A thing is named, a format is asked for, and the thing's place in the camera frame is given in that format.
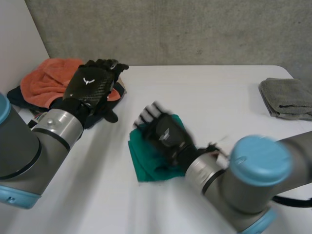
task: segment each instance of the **gray concrete wall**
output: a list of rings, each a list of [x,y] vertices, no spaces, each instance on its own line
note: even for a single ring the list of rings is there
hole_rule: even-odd
[[[285,67],[312,78],[310,0],[26,0],[51,57]]]

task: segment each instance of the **white table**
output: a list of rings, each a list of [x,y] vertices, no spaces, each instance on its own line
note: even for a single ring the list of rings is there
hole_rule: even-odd
[[[85,131],[31,210],[0,205],[2,234],[232,234],[203,197],[175,178],[138,183],[127,140],[146,105],[158,100],[194,134],[198,146],[218,142],[227,153],[242,137],[276,139],[312,130],[312,123],[269,116],[258,84],[292,78],[278,66],[137,66],[122,74],[127,95],[119,122]],[[307,199],[312,186],[286,193]],[[274,205],[266,234],[311,233],[312,211]]]

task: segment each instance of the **teal cloth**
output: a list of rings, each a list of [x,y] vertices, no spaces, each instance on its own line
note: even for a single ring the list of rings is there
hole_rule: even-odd
[[[172,118],[183,126],[179,116],[172,115]],[[140,130],[134,129],[130,132],[128,145],[139,182],[161,181],[184,176],[178,166],[167,163],[165,157],[142,138]]]

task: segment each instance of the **folded gray towel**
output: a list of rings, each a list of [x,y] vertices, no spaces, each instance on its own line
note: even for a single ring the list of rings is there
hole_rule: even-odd
[[[267,78],[259,90],[271,116],[312,120],[312,92],[300,80]]]

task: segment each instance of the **robotic hand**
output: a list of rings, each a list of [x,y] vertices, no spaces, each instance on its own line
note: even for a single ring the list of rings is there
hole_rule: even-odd
[[[129,68],[114,59],[90,60],[79,66],[63,96],[61,109],[75,115],[82,124],[89,114],[117,122],[117,115],[107,107],[107,98],[119,75]]]
[[[0,94],[0,202],[30,209],[50,183],[83,132],[90,115],[117,122],[107,97],[120,73],[117,60],[90,60],[71,79],[62,104],[31,131]]]
[[[151,108],[146,107],[139,118],[144,123],[144,127],[137,122],[134,125],[142,132],[142,137],[158,149],[170,164],[180,165],[185,172],[200,155],[220,152],[220,149],[212,144],[207,148],[197,149],[186,129],[180,126],[169,113],[161,110],[156,102]]]

